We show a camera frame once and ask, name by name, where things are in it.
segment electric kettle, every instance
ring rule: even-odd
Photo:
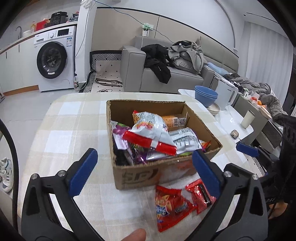
[[[235,100],[239,89],[221,76],[215,91],[218,93],[215,103],[221,110],[225,110],[226,106],[231,105]]]

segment cabinet door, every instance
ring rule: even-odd
[[[34,38],[20,43],[20,70],[24,87],[38,85],[37,77],[40,74],[37,72],[37,53],[35,52]]]
[[[0,55],[0,85],[2,92],[10,90],[7,82],[9,81],[9,70],[7,68],[7,53],[4,52]]]
[[[20,71],[20,54],[19,46],[15,45],[14,47],[8,49],[7,59],[4,71],[5,79],[2,81],[2,91],[7,92],[15,89],[20,89],[24,87],[22,82],[22,75]]]

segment checkered tablecloth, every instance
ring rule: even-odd
[[[222,143],[223,148],[212,159],[223,170],[232,162],[251,170],[245,156],[235,149],[235,142],[225,132],[208,110],[197,100],[184,95],[160,93],[74,93],[54,101],[39,127],[20,182],[18,214],[21,216],[26,188],[33,173],[41,177],[67,170],[81,158],[88,148],[98,151],[98,163],[87,180],[81,194],[74,198],[90,224],[105,240],[121,240],[137,228],[147,231],[150,240],[184,240],[206,215],[191,213],[174,227],[159,233],[156,222],[155,187],[128,191],[115,188],[107,136],[106,101],[135,99],[155,101],[185,101],[203,120]],[[182,194],[191,199],[185,185],[199,178],[198,174],[182,178],[163,186],[181,188]],[[51,195],[62,225],[70,229],[54,195]],[[235,209],[232,202],[220,228],[224,228]]]

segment black jacket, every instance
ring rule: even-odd
[[[141,50],[146,53],[144,67],[150,68],[161,83],[167,84],[171,78],[166,62],[167,49],[160,44],[151,44],[142,47]]]

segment sneaker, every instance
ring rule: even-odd
[[[3,190],[8,193],[13,187],[13,165],[12,161],[7,159],[7,157],[0,161],[0,174],[3,179]]]

